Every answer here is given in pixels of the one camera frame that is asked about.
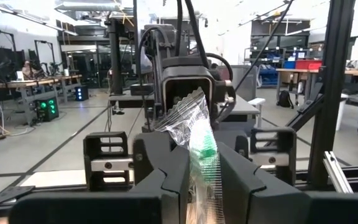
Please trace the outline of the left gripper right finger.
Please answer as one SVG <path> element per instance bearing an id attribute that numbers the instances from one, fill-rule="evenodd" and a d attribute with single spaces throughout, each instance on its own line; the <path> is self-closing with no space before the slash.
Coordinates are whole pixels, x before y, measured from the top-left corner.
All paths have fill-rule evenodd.
<path id="1" fill-rule="evenodd" d="M 358 193 L 303 192 L 218 144 L 223 212 L 232 224 L 358 224 Z"/>

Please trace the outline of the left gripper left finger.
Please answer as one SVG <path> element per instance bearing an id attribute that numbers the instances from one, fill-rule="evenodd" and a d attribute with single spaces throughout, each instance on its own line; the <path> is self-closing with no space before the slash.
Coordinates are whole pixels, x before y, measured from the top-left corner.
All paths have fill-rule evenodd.
<path id="1" fill-rule="evenodd" d="M 188 150 L 176 147 L 128 192 L 41 192 L 21 198 L 10 224 L 174 224 L 186 222 Z"/>

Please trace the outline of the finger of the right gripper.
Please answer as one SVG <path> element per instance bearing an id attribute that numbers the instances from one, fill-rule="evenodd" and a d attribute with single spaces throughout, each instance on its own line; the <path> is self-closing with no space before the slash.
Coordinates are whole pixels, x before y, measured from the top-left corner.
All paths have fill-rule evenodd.
<path id="1" fill-rule="evenodd" d="M 222 142 L 238 154 L 249 158 L 249 141 L 246 133 L 241 130 L 215 131 L 214 137 L 218 142 Z"/>
<path id="2" fill-rule="evenodd" d="M 134 183 L 139 184 L 157 169 L 176 146 L 167 132 L 138 134 L 132 145 Z"/>

